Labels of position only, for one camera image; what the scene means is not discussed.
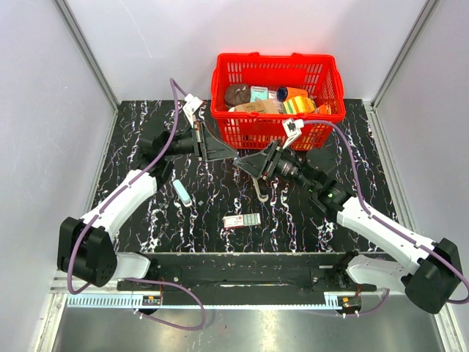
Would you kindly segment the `white black stapler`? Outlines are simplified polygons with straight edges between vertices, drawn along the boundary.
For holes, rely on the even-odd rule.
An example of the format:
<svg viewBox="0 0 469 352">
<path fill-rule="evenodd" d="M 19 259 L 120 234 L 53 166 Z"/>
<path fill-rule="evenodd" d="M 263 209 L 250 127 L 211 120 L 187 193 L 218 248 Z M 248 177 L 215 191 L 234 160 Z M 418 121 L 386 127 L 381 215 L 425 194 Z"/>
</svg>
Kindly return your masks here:
<svg viewBox="0 0 469 352">
<path fill-rule="evenodd" d="M 255 177 L 252 177 L 252 182 L 254 185 L 254 190 L 256 192 L 257 199 L 261 203 L 265 203 L 269 200 L 269 195 L 266 191 L 266 185 L 264 183 L 260 183 L 259 180 Z"/>
</svg>

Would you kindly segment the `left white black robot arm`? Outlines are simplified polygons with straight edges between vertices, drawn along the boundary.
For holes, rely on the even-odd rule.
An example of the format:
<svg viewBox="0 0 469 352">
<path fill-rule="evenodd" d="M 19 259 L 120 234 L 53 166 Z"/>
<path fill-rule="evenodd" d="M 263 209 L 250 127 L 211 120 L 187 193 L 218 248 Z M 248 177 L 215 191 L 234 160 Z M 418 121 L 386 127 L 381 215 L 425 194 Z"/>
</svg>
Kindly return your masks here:
<svg viewBox="0 0 469 352">
<path fill-rule="evenodd" d="M 118 253 L 114 239 L 122 225 L 171 177 L 174 155 L 194 155 L 203 162 L 236 158 L 237 151 L 215 136 L 204 122 L 180 133 L 146 132 L 141 135 L 132 169 L 117 188 L 79 219 L 66 218 L 59 228 L 57 266 L 71 280 L 103 287 L 113 279 L 133 278 L 143 290 L 153 289 L 159 273 L 139 253 Z"/>
</svg>

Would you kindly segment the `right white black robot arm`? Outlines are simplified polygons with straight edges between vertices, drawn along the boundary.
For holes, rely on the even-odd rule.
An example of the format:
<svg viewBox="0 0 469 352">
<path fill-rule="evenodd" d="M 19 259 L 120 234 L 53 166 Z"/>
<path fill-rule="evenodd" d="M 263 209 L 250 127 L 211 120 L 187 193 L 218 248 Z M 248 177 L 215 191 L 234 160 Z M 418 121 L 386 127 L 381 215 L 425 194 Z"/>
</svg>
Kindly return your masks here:
<svg viewBox="0 0 469 352">
<path fill-rule="evenodd" d="M 335 159 L 327 151 L 311 149 L 299 158 L 272 142 L 258 153 L 236 159 L 234 165 L 255 180 L 276 176 L 304 188 L 315 213 L 362 235 L 391 256 L 385 261 L 348 254 L 333 272 L 339 289 L 350 290 L 357 284 L 387 288 L 437 314 L 461 283 L 455 243 L 419 235 L 366 204 L 335 178 Z"/>
</svg>

